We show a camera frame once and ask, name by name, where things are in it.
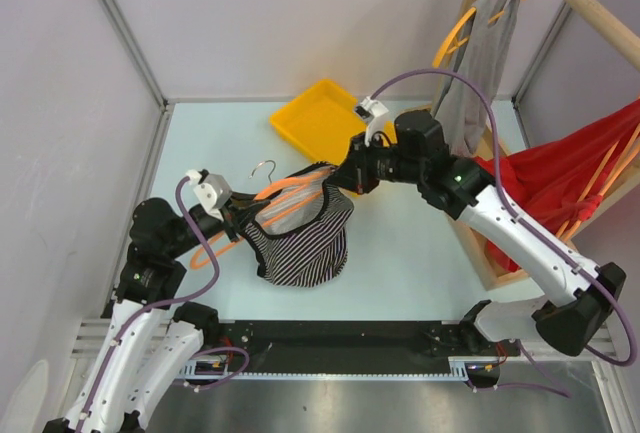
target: garment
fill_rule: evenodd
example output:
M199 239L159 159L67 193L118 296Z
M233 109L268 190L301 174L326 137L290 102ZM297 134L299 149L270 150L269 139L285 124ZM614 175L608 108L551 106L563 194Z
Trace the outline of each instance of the garment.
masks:
M326 163L292 176L305 177ZM345 224L353 202L326 183L326 176L304 187L289 187L244 230L258 261L258 276L279 286L313 287L338 276L347 261Z
M463 30L469 41L456 50L452 60L453 70L478 85L490 100L500 85L519 5L520 0L476 0L476 13ZM502 10L503 15L489 24ZM460 81L447 78L432 114L442 124L451 152L473 156L487 123L477 95Z
M586 221L602 201L598 192L639 124L640 100L636 100L566 138L500 158L502 184L527 213L553 234L565 221ZM588 195L578 201L616 142ZM494 174L493 160L474 160ZM502 267L518 269L495 245L489 244L488 252Z

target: yellow bin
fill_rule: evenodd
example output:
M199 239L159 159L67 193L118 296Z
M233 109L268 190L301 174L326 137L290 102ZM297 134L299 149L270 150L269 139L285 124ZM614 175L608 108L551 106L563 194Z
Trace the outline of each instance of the yellow bin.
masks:
M353 112L358 100L334 81L320 80L271 115L276 131L312 162L339 165L349 150L352 136L366 125ZM385 133L395 142L393 125Z

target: shiny floor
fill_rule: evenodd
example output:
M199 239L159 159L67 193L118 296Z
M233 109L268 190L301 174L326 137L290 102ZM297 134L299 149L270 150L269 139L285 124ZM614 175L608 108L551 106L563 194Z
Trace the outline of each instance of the shiny floor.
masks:
M473 394L462 383L241 380L199 394L176 387L147 431L611 432L591 365L558 363L549 369L573 399L527 390ZM506 365L502 378L544 383L527 364Z

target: wooden clothes rack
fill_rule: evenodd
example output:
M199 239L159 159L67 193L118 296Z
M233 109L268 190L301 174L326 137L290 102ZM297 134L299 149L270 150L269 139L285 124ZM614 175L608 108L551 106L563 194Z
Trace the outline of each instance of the wooden clothes rack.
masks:
M476 0L463 0L460 6L461 17L471 8ZM640 71L640 38L608 11L598 0L564 0L571 8L589 23L602 37L613 46L636 70ZM485 160L492 159L495 154L507 156L509 151L500 141L500 151L493 151L491 131L487 129L476 154ZM624 171L615 179L604 195L604 200L595 214L575 228L578 233L587 228L596 218L611 208L633 188L640 184L640 159L635 158ZM486 253L487 240L479 233L459 222L452 222L460 243L465 248L474 268L487 289L504 286L506 284L527 278L522 270L508 272Z

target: metal hanger hook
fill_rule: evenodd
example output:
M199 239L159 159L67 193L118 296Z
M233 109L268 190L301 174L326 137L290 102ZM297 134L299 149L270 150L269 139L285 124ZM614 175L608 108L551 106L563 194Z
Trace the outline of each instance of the metal hanger hook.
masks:
M267 178L269 178L269 184L273 183L273 180L271 179L271 175L273 174L274 171L276 171L276 162L273 160L265 160L258 163L256 167L253 169L253 171L251 172L251 174L249 175L249 179L253 178L253 175L256 173L256 171L258 171L258 169L260 169L267 163L271 163L273 165L273 168L271 168L271 171L267 175Z

